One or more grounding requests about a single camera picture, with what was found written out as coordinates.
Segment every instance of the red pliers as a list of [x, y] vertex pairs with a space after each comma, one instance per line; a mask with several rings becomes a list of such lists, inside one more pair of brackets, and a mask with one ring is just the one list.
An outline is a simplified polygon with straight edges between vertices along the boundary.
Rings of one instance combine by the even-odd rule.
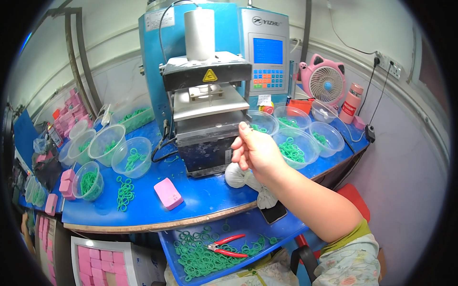
[[227, 251], [227, 250], [224, 250], [224, 249], [219, 249], [219, 248], [216, 247], [218, 245], [231, 242], [231, 241], [236, 240], [236, 239], [241, 238], [241, 237], [245, 237], [245, 234], [237, 234], [237, 235], [233, 235], [233, 236], [227, 237], [225, 239], [218, 240], [216, 242], [213, 242], [213, 243], [207, 245], [207, 249], [208, 250], [212, 250], [212, 251], [214, 251], [216, 253], [221, 253], [223, 255], [237, 257], [237, 258], [248, 257], [247, 254], [235, 253], [235, 252]]

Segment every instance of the white paper label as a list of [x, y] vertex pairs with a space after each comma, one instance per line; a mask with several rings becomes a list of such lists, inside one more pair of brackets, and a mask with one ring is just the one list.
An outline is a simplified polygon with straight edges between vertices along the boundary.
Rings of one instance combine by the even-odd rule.
[[258, 106], [271, 106], [272, 100], [270, 98], [270, 94], [259, 95], [258, 96]]
[[[165, 9], [161, 9], [145, 14], [145, 30], [147, 32], [159, 28], [159, 22], [161, 21], [161, 17], [164, 11]], [[173, 25], [175, 25], [175, 9], [172, 7], [167, 11], [164, 19], [162, 19], [161, 28], [170, 27]]]

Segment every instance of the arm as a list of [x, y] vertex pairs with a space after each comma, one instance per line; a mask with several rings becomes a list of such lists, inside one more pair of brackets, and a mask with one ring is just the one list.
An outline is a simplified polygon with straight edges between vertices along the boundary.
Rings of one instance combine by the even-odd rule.
[[245, 122], [240, 123], [239, 133], [231, 146], [232, 162], [242, 170], [252, 169], [256, 179], [319, 238], [334, 242], [362, 220], [361, 213], [346, 198], [288, 166], [269, 135], [252, 131]]

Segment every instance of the warning label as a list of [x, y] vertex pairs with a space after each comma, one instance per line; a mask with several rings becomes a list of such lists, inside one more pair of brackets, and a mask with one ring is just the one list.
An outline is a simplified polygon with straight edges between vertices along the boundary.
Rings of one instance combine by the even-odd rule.
[[207, 72], [205, 73], [205, 76], [203, 77], [203, 82], [208, 82], [208, 81], [217, 81], [218, 77], [216, 74], [213, 72], [212, 69], [208, 69]]

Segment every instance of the power outlet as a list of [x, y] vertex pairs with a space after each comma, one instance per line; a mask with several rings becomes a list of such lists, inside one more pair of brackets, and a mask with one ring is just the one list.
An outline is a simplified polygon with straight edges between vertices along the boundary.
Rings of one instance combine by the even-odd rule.
[[[399, 80], [399, 78], [401, 77], [401, 70], [402, 70], [402, 66], [400, 65], [400, 63], [398, 63], [397, 61], [393, 60], [389, 56], [382, 54], [380, 52], [377, 52], [376, 55], [380, 59], [379, 66], [386, 71], [388, 71], [388, 68], [389, 68], [390, 74]], [[394, 63], [394, 65], [391, 68], [390, 68], [390, 61]]]

